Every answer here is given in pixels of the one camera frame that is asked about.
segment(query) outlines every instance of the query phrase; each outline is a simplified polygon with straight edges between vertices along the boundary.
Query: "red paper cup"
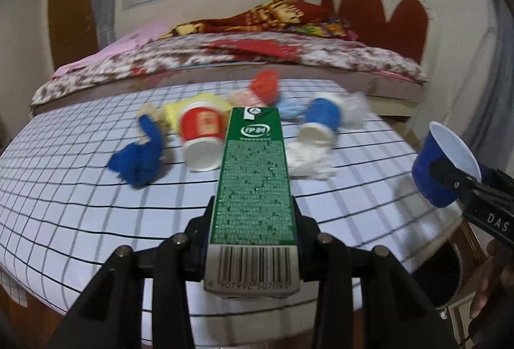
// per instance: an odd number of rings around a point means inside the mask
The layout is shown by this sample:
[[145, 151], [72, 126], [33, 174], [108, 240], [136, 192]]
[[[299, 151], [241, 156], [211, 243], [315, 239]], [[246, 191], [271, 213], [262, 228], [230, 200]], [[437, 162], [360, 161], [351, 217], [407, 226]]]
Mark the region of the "red paper cup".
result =
[[198, 172], [219, 168], [223, 159], [223, 117], [210, 101], [186, 105], [179, 117], [184, 159]]

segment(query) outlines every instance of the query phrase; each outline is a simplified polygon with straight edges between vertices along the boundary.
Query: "human hand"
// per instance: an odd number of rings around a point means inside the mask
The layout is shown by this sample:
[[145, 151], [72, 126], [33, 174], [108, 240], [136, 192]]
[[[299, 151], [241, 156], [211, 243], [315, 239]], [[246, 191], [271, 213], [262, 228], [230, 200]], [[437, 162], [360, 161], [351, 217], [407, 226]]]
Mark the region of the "human hand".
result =
[[482, 269], [482, 276], [471, 302], [469, 309], [471, 320], [480, 314], [495, 287], [502, 286], [508, 290], [514, 285], [514, 252], [512, 249], [494, 239], [487, 245], [487, 253], [491, 258]]

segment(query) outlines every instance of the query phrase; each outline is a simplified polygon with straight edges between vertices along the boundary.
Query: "blue crumpled object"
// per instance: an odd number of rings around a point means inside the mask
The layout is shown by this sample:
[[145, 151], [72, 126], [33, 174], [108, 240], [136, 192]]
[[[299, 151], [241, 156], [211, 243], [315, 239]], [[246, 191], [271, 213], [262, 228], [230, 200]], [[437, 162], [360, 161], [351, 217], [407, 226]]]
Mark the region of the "blue crumpled object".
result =
[[305, 114], [307, 109], [306, 105], [301, 105], [293, 98], [285, 98], [282, 93], [279, 94], [279, 100], [276, 102], [275, 107], [279, 109], [280, 117], [284, 120], [294, 120]]
[[164, 148], [159, 126], [149, 116], [141, 116], [138, 123], [150, 140], [145, 144], [128, 144], [122, 150], [114, 152], [107, 164], [110, 170], [117, 172], [133, 187], [142, 187], [157, 177], [159, 159]]

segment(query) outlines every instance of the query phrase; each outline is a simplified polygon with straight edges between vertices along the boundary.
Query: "green milk carton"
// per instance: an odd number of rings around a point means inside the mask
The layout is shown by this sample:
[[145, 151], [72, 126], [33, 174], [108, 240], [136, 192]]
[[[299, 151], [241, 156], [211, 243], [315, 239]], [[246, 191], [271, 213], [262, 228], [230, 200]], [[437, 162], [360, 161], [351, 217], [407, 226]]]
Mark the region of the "green milk carton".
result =
[[284, 139], [275, 108], [234, 108], [214, 204], [204, 288], [284, 298], [300, 288]]

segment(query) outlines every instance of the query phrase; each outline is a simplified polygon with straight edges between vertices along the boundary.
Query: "barcode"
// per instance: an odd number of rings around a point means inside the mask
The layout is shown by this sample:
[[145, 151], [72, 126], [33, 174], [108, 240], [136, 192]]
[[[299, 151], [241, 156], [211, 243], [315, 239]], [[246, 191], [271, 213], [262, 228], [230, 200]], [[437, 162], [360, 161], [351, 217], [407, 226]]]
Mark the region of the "barcode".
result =
[[291, 285], [290, 247], [221, 246], [218, 284], [262, 285], [287, 288]]

